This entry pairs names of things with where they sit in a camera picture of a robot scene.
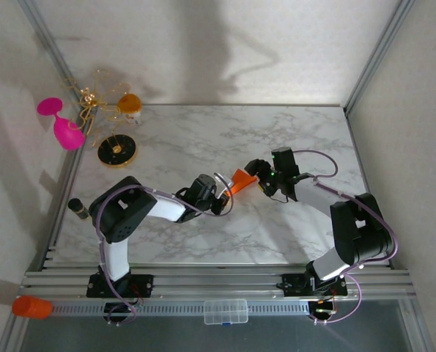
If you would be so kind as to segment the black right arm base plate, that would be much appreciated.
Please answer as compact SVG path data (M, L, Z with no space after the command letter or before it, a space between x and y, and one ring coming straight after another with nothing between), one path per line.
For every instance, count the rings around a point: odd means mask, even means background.
M283 274L276 287L285 297L347 296L347 284L339 277L322 281L308 274Z

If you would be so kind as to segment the small black bottle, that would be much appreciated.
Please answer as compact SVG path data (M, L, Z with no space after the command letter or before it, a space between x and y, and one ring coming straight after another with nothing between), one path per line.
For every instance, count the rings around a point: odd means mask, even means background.
M89 218L89 212L80 199L70 199L67 206L79 219L84 220Z

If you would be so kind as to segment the aluminium mounting rail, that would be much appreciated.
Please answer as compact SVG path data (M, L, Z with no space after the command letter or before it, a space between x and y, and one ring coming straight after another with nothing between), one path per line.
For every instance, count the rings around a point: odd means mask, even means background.
M21 296L34 296L52 301L92 299L110 301L114 298L88 298L89 278L95 274L92 268L49 268L28 272L24 275ZM185 266L185 267L136 267L132 274L153 275L153 289L149 298L171 301L208 300L219 298L246 298L265 300L301 298L315 300L318 297L285 297L276 285L283 274L303 274L300 266ZM342 300L359 296L366 299L396 299L415 295L413 282L406 270L392 270L385 266L370 266L351 272L344 279L348 295Z

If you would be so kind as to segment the orange plastic cup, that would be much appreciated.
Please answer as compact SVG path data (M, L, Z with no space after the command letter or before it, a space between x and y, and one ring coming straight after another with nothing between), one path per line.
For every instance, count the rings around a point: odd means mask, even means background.
M50 301L33 296L20 296L12 304L12 313L22 318L46 319L52 309Z

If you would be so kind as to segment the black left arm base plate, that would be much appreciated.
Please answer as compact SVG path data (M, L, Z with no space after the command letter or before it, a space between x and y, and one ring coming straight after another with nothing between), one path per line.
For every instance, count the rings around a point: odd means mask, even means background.
M123 298L149 298L153 289L153 275L127 274L123 278L111 282L117 293ZM115 298L102 273L90 276L86 290L88 298Z

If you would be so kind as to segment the clear plastic organizer box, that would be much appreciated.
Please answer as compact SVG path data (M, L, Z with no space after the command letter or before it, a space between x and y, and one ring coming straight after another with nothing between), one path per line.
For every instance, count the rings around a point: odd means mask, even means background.
M248 302L244 298L205 301L203 316L207 326L247 323Z

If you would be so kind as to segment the pink plastic wine glass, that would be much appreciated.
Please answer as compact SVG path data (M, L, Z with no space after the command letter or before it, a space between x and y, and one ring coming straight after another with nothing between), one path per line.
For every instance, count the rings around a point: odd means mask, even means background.
M68 151L77 150L85 142L84 134L74 122L59 116L62 109L63 101L56 97L46 98L37 105L38 114L55 118L53 134L60 146Z

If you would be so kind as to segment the aluminium frame post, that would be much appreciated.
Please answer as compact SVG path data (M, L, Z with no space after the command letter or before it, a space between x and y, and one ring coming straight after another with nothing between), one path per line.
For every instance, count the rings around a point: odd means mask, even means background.
M366 64L364 65L358 80L353 87L347 102L344 104L344 114L348 119L353 113L359 100L362 98L374 74L382 63L385 55L391 47L396 35L398 34L402 24L407 18L416 0L398 0L391 16L389 17L385 28L374 45Z
M62 56L62 52L59 50L58 45L52 35L50 29L48 28L48 24L43 18L41 12L39 11L37 5L34 0L16 0L18 5L23 11L23 14L26 16L26 19L31 24L37 39L40 41L41 46L46 52L51 61L53 62L58 74L62 78L63 81L68 78L72 78L73 74L70 71L64 57Z

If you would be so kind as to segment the orange paper sheet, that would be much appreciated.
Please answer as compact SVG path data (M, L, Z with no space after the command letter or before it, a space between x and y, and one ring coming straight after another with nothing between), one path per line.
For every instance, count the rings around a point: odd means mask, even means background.
M237 169L232 176L231 192L232 194L236 194L256 181L257 177L249 175L242 169Z

